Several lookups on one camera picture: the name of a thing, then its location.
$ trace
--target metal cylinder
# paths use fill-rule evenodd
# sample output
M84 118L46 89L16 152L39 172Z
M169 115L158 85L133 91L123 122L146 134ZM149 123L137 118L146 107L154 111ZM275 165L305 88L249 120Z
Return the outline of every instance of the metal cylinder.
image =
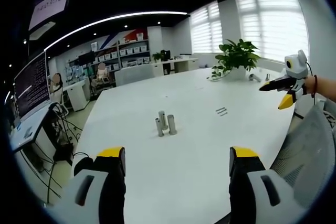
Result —
M175 120L173 115L168 115L167 116L168 120L168 125L169 125L169 134L170 135L175 135L177 133L176 127L175 127Z
M155 118L155 122L156 122L156 128L157 128L158 135L163 136L160 120L158 118Z
M163 131L167 130L168 125L167 125L166 116L165 116L163 110L159 111L159 120L160 120L160 123L161 123L161 129Z

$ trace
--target potted plant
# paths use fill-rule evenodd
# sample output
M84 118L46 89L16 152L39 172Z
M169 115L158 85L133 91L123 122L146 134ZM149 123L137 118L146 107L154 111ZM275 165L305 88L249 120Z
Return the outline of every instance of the potted plant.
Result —
M153 54L153 59L155 62L160 62L163 58L163 55L160 52Z
M245 78L246 70L250 71L256 68L256 63L260 57L254 54L254 49L257 49L252 42L239 40L239 43L227 39L230 43L220 45L219 48L223 51L222 55L216 55L218 65L212 68L213 80L230 76L232 80L241 80Z

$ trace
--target monitor screen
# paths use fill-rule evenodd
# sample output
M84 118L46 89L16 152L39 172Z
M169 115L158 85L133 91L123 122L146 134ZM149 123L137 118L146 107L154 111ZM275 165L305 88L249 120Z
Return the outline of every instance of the monitor screen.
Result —
M94 52L88 52L87 54L81 55L78 57L79 64L82 66L84 64L92 63L94 62L94 57L95 53Z
M39 55L28 63L16 76L14 83L15 98L20 118L36 106L48 101L50 95L45 54Z

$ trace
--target window blind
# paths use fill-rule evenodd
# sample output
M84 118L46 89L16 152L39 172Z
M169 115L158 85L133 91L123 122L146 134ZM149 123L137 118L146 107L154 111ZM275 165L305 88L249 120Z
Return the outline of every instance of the window blind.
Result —
M241 33L261 57L284 61L302 49L309 58L306 22L298 0L237 0Z
M223 43L218 2L212 2L191 13L191 39L193 52L220 52Z

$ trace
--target small metal object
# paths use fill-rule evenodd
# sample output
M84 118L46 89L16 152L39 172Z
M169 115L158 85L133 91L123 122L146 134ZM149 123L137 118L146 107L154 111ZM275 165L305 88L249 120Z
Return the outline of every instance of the small metal object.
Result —
M218 110L216 110L216 111L220 111L220 110L226 110L226 108L225 108L225 107L222 107L222 108L220 108L220 109L218 109Z
M159 111L159 120L160 120L160 123L161 123L161 129L163 131L167 130L168 129L168 125L167 125L166 116L165 116L163 110Z
M158 135L163 136L160 120L158 118L155 118L155 122L156 122L156 128L157 128Z
M254 80L257 80L258 82L261 82L261 79L259 78L259 77L257 77L255 74L250 74L249 76L248 76L248 79L250 80L250 81L252 81L253 79Z
M225 111L226 111L226 109L223 109L223 110L217 111L217 114L221 114L221 113L223 113L223 112L225 112Z
M170 135L175 135L177 133L177 131L176 131L176 128L175 128L174 116L173 115L168 115L167 120L168 120L168 125L169 125L169 134Z

